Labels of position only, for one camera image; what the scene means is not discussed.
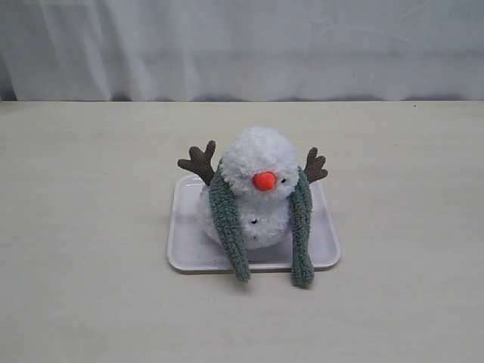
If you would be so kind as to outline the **white plush snowman toy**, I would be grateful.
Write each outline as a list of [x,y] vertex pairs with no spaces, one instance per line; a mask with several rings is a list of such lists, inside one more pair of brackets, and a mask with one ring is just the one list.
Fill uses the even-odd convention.
[[212,158],[216,143],[204,149],[192,146],[188,158],[178,160],[181,169],[198,175],[204,186],[196,206],[201,230],[215,242],[216,232],[209,204],[209,185],[219,172],[234,195],[245,247],[255,250],[270,247],[290,232],[290,195],[302,177],[310,183],[327,177],[326,158],[316,147],[309,149],[306,164],[298,162],[289,139],[268,126],[245,129],[227,147],[217,167]]

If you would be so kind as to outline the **green fleece scarf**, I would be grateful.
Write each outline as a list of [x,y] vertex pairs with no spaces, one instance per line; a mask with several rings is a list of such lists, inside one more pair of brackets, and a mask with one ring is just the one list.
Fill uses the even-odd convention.
[[[288,196],[288,222],[292,234],[292,284],[306,288],[314,279],[314,267],[309,257],[309,237],[312,221],[312,193],[310,182],[302,168],[299,180]],[[210,216],[216,237],[225,251],[236,279],[250,279],[250,265],[245,247],[241,212],[237,211],[236,197],[218,167],[208,187]]]

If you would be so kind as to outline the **white rectangular plastic tray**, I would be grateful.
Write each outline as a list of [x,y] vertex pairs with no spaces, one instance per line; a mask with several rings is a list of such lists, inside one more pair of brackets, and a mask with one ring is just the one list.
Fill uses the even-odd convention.
[[[178,180],[172,202],[167,259],[182,274],[231,273],[231,265],[223,249],[211,240],[196,220],[196,202],[203,182],[194,175]],[[342,252],[324,193],[324,184],[317,181],[310,186],[312,192],[312,223],[309,238],[309,255],[314,270],[333,268]],[[248,252],[250,271],[289,271],[292,261],[292,237],[279,244]]]

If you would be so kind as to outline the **white backdrop curtain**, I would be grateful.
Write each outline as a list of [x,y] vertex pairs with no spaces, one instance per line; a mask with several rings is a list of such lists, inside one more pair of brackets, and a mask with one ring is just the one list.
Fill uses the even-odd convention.
[[3,1],[9,101],[480,100],[481,1]]

